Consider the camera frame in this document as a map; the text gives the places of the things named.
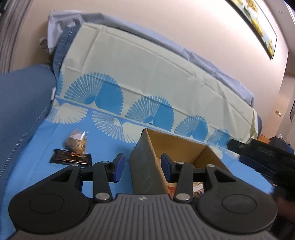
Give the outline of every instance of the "cardboard box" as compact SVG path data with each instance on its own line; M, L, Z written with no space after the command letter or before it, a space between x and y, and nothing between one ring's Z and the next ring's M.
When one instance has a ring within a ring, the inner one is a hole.
M170 194L161 168L161 155L167 153L174 162L192 163L196 168L214 164L230 172L215 153L205 144L181 137L144 129L131 153L129 163L134 194Z

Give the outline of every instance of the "painting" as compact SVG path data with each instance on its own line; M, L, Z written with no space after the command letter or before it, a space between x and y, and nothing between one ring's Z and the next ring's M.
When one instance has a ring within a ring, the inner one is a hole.
M257 2L255 0L227 1L252 28L269 57L272 59L276 48L277 35Z
M292 106L292 109L291 109L291 112L290 112L290 119L291 119L291 121L293 120L293 117L295 115L295 107L294 107L294 104L295 104L295 101L293 103L293 106Z

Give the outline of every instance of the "blue fan pattern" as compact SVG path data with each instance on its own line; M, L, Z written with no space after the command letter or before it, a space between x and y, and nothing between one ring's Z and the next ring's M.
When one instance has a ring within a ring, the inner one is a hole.
M208 125L202 116L189 116L176 127L174 133L203 142L208 135Z
M85 74L71 84L64 95L78 103L91 104L120 115L123 108L123 93L120 86L109 75L102 73Z
M58 75L58 83L57 83L57 89L56 89L56 96L59 96L61 93L61 89L63 87L63 72L60 71L59 75Z
M228 130L222 128L222 129L215 130L213 132L213 134L207 140L207 144L226 148L229 140L230 140L230 133L228 132Z
M170 103L158 96L139 99L128 110L126 118L171 131L174 112Z

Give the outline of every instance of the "blue armrest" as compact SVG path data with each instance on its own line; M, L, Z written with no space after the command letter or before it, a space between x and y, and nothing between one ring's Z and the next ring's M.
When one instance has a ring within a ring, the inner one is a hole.
M0 75L0 206L18 155L50 111L54 87L46 64Z

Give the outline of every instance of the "beige wall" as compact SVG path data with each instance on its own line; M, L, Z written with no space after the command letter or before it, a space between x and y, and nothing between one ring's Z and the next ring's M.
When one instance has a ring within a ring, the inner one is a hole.
M255 94L255 109L266 122L284 76L288 48L265 3L256 1L278 36L272 60L226 0L34 0L14 69L46 61L38 39L46 34L50 9L103 12L150 28L210 60Z
M267 138L278 135L287 136L287 129L290 128L291 121L289 113L291 111L289 102L294 102L295 94L295 78L285 74L277 99L272 107L271 114L266 123L263 124L262 134ZM275 112L278 110L282 115L279 116Z

